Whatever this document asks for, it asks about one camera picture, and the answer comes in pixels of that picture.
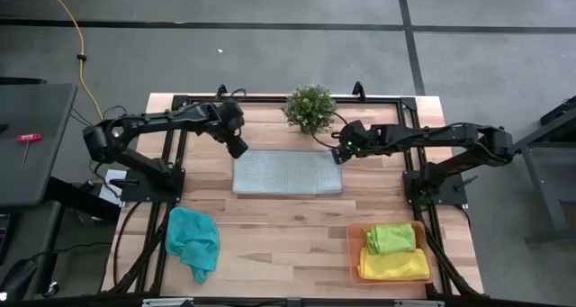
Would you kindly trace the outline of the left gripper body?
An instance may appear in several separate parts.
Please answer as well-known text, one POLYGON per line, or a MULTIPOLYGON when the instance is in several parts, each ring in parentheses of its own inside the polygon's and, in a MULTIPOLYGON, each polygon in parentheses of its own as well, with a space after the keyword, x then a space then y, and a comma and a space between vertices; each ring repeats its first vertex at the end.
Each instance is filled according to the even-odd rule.
POLYGON ((244 112, 236 102, 223 102, 215 106, 216 120, 207 132, 216 140, 239 139, 245 124, 244 112))

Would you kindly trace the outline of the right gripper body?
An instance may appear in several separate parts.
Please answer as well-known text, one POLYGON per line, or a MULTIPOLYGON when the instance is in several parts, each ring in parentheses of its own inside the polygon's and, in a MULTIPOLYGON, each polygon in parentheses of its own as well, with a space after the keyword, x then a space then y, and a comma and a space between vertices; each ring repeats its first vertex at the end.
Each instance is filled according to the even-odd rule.
POLYGON ((350 159, 350 151, 342 145, 336 146, 330 150, 334 162, 342 165, 350 159))

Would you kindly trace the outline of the grey microfiber towel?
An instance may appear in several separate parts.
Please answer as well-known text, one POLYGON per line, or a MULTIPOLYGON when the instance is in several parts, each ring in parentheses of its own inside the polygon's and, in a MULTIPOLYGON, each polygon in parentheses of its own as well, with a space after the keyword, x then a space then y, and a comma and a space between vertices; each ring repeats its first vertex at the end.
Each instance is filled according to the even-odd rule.
POLYGON ((233 161, 234 194, 343 192, 341 167, 327 150, 250 149, 233 161))

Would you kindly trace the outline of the green microfiber towel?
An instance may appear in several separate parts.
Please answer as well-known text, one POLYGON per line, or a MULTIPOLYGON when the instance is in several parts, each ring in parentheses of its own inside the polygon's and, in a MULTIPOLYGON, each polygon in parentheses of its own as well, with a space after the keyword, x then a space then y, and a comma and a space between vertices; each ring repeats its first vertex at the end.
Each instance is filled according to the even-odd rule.
POLYGON ((415 231, 409 223, 376 224, 364 229, 366 246, 371 255, 413 251, 415 231))

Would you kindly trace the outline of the orange plastic bin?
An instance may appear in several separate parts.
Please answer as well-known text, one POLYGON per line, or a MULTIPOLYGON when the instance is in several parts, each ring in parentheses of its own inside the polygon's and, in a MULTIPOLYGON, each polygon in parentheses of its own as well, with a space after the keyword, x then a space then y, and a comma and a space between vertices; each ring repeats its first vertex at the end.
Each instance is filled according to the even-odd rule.
POLYGON ((346 227, 346 243, 348 251, 348 264, 350 280, 356 285, 380 285, 380 284, 430 284, 433 282, 433 272, 430 257, 428 254, 428 244, 426 243, 426 235, 424 226, 419 221, 411 222, 396 222, 396 223, 380 223, 380 224, 400 224, 409 223, 415 231, 416 248, 420 248, 427 256, 428 267, 430 270, 430 278, 426 280, 412 280, 412 281, 374 281, 360 278, 356 267, 359 265, 359 256, 362 248, 367 248, 364 235, 364 229, 374 226, 374 223, 353 223, 346 227))

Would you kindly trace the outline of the yellow microfiber towel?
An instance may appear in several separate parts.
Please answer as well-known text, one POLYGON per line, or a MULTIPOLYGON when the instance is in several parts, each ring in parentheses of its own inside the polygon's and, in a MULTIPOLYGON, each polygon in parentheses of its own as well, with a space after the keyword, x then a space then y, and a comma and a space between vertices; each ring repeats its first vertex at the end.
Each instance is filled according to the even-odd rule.
POLYGON ((359 277, 367 280, 426 280, 430 278, 427 261, 426 254, 420 248, 384 255, 373 255, 367 248, 362 248, 356 269, 359 277))

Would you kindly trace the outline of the turquoise microfiber towel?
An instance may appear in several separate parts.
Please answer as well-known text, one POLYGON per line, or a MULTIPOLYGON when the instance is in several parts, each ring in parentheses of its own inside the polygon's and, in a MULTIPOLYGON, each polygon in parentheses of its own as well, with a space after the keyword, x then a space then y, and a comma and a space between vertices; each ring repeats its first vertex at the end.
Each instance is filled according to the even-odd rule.
POLYGON ((204 284, 216 269, 220 234, 212 217, 203 212, 176 207, 168 214, 166 252, 190 268, 193 280, 204 284))

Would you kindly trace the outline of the potted plant in black pot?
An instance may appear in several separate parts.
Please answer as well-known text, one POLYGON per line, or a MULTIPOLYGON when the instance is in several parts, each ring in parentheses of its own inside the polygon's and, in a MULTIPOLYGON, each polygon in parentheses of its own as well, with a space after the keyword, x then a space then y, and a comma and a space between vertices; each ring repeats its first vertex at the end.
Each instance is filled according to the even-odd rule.
POLYGON ((288 123, 298 126, 305 134, 328 130, 336 110, 336 101, 322 85, 297 86, 282 107, 288 123))

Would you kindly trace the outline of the white paper sheet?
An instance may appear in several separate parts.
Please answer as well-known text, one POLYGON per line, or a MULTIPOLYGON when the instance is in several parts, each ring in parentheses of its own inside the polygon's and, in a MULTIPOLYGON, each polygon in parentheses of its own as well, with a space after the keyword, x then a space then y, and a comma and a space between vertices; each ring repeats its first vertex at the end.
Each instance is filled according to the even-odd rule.
POLYGON ((121 200, 122 190, 116 185, 112 185, 113 179, 124 180, 127 172, 124 170, 109 169, 104 176, 103 186, 101 187, 99 197, 105 201, 124 207, 125 202, 121 200))

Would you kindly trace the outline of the silver aluminium bar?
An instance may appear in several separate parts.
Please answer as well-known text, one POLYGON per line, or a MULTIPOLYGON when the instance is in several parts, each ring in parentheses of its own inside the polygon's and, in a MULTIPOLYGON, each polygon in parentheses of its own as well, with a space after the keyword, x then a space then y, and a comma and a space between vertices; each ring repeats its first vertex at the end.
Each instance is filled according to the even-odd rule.
POLYGON ((393 307, 445 307, 445 303, 430 300, 395 300, 393 307))
POLYGON ((141 307, 194 307, 194 300, 178 297, 145 299, 141 307))

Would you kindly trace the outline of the dark grey desk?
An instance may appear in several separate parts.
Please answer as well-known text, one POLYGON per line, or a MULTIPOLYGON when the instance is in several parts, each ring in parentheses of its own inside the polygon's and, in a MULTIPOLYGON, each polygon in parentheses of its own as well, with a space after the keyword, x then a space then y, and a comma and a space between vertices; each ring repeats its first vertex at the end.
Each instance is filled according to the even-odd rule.
POLYGON ((68 116, 77 95, 71 84, 0 86, 0 209, 33 206, 43 201, 68 116), (18 135, 40 133, 21 169, 24 143, 18 135))

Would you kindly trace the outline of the grey metal table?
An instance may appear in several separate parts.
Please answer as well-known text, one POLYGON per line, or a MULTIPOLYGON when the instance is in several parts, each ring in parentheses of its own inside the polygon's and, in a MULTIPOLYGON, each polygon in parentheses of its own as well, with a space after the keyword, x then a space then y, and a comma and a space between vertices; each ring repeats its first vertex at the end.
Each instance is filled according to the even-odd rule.
POLYGON ((537 130, 513 145, 551 223, 548 232, 526 238, 528 246, 576 240, 576 95, 539 122, 537 130))

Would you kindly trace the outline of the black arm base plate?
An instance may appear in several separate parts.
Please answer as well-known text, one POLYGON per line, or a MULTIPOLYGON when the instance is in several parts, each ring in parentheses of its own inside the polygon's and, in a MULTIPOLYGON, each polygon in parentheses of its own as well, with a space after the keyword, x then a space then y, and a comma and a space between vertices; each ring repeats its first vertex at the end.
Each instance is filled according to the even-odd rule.
POLYGON ((130 169, 126 177, 111 179, 110 183, 121 189, 123 202, 177 203, 182 198, 185 171, 172 168, 164 176, 147 176, 130 169))
POLYGON ((467 196, 464 189, 464 181, 460 175, 450 176, 433 193, 424 193, 417 189, 419 171, 404 171, 402 182, 406 201, 411 205, 466 205, 467 196))

